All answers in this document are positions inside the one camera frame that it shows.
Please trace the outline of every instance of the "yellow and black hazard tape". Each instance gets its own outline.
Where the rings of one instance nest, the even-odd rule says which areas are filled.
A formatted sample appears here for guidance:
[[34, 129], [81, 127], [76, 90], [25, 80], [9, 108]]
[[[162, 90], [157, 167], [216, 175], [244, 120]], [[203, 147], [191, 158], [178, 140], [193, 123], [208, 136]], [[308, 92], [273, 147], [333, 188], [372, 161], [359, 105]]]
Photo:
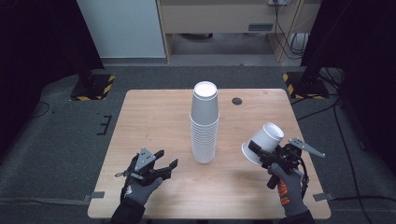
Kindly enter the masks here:
[[103, 93], [101, 95], [95, 95], [95, 96], [80, 95], [80, 96], [71, 97], [70, 100], [72, 100], [72, 101], [105, 100], [108, 95], [108, 92], [111, 89], [111, 86], [113, 85], [115, 77], [116, 76], [114, 76], [114, 75], [111, 75], [108, 77], [108, 81], [107, 81], [106, 86], [105, 86]]
[[288, 92], [289, 95], [292, 99], [326, 99], [326, 97], [324, 95], [321, 94], [300, 94], [300, 93], [296, 93], [295, 89], [293, 88], [290, 78], [288, 76], [288, 74], [283, 74], [283, 80], [286, 83], [286, 86], [288, 88]]

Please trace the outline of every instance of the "table top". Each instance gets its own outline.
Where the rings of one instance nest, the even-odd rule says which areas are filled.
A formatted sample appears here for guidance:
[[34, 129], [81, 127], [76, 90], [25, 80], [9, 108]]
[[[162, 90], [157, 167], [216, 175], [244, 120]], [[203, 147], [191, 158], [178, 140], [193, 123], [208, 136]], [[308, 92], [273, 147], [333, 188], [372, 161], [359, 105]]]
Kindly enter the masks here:
[[[172, 178], [163, 181], [150, 196], [144, 218], [182, 219], [275, 219], [284, 217], [276, 189], [268, 189], [267, 170], [251, 163], [241, 146], [264, 123], [273, 122], [288, 139], [304, 140], [281, 89], [219, 89], [219, 130], [217, 154], [207, 164], [194, 160], [191, 152], [190, 112], [193, 90], [128, 91], [121, 108], [104, 164], [94, 191], [89, 217], [111, 217], [120, 203], [123, 172], [141, 147], [151, 153], [164, 149], [156, 161], [160, 169], [178, 159]], [[234, 105], [238, 97], [241, 105]], [[326, 201], [315, 202], [322, 193], [318, 175], [307, 152], [302, 155], [310, 177], [304, 203], [314, 218], [331, 215]]]

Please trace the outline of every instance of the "wall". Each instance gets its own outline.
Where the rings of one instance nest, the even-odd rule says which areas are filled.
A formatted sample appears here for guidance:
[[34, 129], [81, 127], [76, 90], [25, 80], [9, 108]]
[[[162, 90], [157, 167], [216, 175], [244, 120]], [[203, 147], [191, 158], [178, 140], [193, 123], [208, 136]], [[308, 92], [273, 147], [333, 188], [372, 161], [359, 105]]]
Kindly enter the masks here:
[[155, 0], [78, 0], [101, 58], [165, 58]]

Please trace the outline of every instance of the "gloved hand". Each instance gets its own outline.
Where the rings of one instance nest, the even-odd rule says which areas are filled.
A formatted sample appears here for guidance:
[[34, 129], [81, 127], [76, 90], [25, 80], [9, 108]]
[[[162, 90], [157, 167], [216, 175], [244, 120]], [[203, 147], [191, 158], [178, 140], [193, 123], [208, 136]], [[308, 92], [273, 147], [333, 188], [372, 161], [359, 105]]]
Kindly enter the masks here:
[[132, 184], [128, 185], [127, 190], [125, 191], [125, 198], [130, 198], [141, 205], [145, 205], [149, 199], [151, 193], [157, 189], [161, 183], [163, 182], [162, 177], [158, 177], [157, 179], [152, 182], [152, 184], [148, 186], [140, 186], [138, 183], [133, 182]]
[[280, 178], [277, 183], [277, 192], [286, 217], [306, 212], [308, 209], [301, 196], [301, 177], [296, 173], [287, 175], [277, 163], [271, 165], [270, 171]]

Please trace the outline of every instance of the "person's arm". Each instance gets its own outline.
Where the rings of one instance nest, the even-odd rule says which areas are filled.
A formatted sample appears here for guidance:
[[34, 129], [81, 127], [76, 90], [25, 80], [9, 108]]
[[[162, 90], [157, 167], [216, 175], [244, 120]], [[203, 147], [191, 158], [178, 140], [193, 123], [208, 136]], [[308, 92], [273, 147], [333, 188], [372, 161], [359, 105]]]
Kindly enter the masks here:
[[277, 191], [280, 203], [285, 209], [285, 218], [278, 224], [315, 224], [311, 212], [305, 206], [301, 195], [301, 177], [295, 173], [287, 175], [276, 163], [270, 170], [280, 178], [277, 183]]
[[157, 189], [163, 182], [162, 178], [157, 178], [151, 185], [142, 187], [137, 183], [128, 186], [124, 199], [117, 207], [111, 217], [112, 224], [136, 224], [145, 213], [145, 204], [149, 195]]

